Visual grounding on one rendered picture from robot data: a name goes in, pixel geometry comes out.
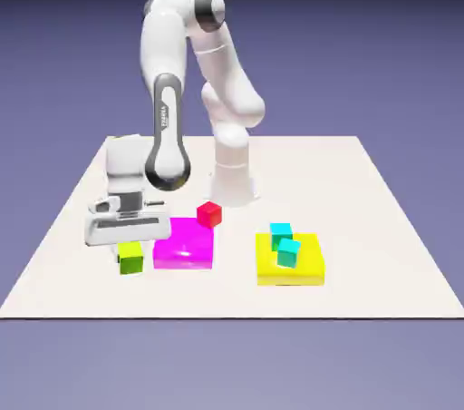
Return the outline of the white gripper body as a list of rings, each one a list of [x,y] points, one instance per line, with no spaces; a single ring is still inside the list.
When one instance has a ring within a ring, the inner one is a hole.
[[[167,239],[170,234],[170,219],[166,212],[90,213],[85,221],[84,241],[88,246],[114,245]]]

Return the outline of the small lime green cube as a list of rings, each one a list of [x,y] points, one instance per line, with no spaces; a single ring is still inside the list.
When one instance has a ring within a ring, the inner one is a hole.
[[[143,271],[144,253],[138,241],[118,244],[120,274],[128,275]]]

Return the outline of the small red cube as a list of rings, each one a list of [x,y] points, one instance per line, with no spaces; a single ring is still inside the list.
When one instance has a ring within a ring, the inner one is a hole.
[[[212,201],[203,203],[197,207],[197,221],[206,228],[215,228],[222,222],[222,208]]]

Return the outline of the small cyan cube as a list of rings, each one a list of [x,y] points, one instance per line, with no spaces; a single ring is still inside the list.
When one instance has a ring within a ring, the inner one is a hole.
[[[271,234],[271,249],[278,251],[278,246],[282,239],[292,239],[293,231],[291,224],[288,222],[271,222],[270,223],[270,234]]]
[[[280,267],[295,268],[300,248],[300,241],[282,238],[277,246],[277,265]]]

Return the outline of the large magenta box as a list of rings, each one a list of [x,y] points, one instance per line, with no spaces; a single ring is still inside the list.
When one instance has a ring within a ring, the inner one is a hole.
[[[214,230],[198,223],[196,218],[170,219],[171,235],[154,243],[152,257],[155,269],[212,269]]]

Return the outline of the large yellow box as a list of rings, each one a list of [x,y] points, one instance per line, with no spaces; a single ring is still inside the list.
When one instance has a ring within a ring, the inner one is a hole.
[[[300,243],[294,268],[277,263],[276,250],[271,248],[271,234],[257,233],[256,280],[258,286],[322,286],[325,262],[315,233],[295,233]]]

